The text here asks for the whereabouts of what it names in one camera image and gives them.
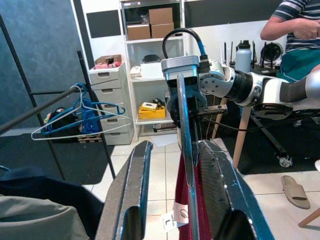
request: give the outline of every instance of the white water bottle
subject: white water bottle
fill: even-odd
[[[235,70],[249,73],[251,67],[251,56],[250,44],[248,40],[241,41],[237,46],[235,56]]]

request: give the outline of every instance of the shelf unit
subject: shelf unit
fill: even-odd
[[[121,34],[124,37],[125,45],[125,64],[127,71],[127,79],[129,86],[129,96],[131,102],[131,109],[133,115],[133,126],[134,126],[134,136],[135,140],[138,141],[139,136],[154,135],[153,132],[143,132],[144,128],[150,129],[153,124],[166,124],[173,123],[168,111],[166,112],[166,118],[159,119],[139,119],[138,109],[142,102],[151,101],[153,98],[161,98],[164,100],[165,90],[168,89],[164,77],[156,78],[142,78],[135,77],[131,78],[130,69],[134,66],[140,65],[143,56],[147,54],[157,54],[163,57],[162,53],[162,41],[163,38],[150,38],[142,40],[128,40],[127,32],[127,20],[126,11],[134,8],[144,8],[161,5],[178,4],[179,9],[179,27],[185,27],[185,4],[184,0],[120,0],[120,11],[122,23],[120,24]],[[185,55],[185,37],[182,36],[172,36],[167,41],[167,52],[171,57],[179,57]]]

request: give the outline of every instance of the wooden table leg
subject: wooden table leg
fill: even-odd
[[[228,100],[227,100],[226,98],[222,98],[222,99],[221,99],[221,102],[220,102],[220,105],[227,104],[227,101],[228,101]],[[220,122],[221,122],[221,119],[222,119],[222,116],[223,116],[223,114],[218,114],[218,115],[216,116],[215,121],[216,121],[217,123],[220,123]],[[215,125],[214,125],[214,128],[213,128],[213,132],[212,132],[212,139],[215,139],[215,138],[216,138],[218,128],[219,128],[219,125],[218,125],[218,124],[215,124]]]
[[[311,213],[309,216],[307,216],[304,220],[302,220],[298,226],[300,228],[305,227],[306,225],[308,225],[309,223],[311,223],[313,220],[315,220],[316,218],[320,217],[320,208],[318,208],[318,210],[314,211],[313,213]]]
[[[250,114],[251,114],[251,107],[244,107],[242,109],[242,116],[241,116],[239,129],[247,129],[248,128]],[[236,137],[234,154],[233,154],[233,166],[236,169],[238,168],[238,164],[239,164],[239,160],[240,160],[240,156],[241,156],[241,152],[242,152],[242,147],[244,146],[244,142],[245,142],[245,137],[246,137],[245,131],[239,131],[238,135]]]

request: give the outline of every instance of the person's arm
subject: person's arm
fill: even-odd
[[[294,33],[296,38],[307,40],[316,39],[320,34],[320,24],[315,20],[295,18],[284,20],[272,16],[264,26],[260,37],[265,41],[273,41],[289,33]]]

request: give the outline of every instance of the white box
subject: white box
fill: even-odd
[[[164,77],[161,62],[141,63],[141,76],[143,79],[161,79]]]

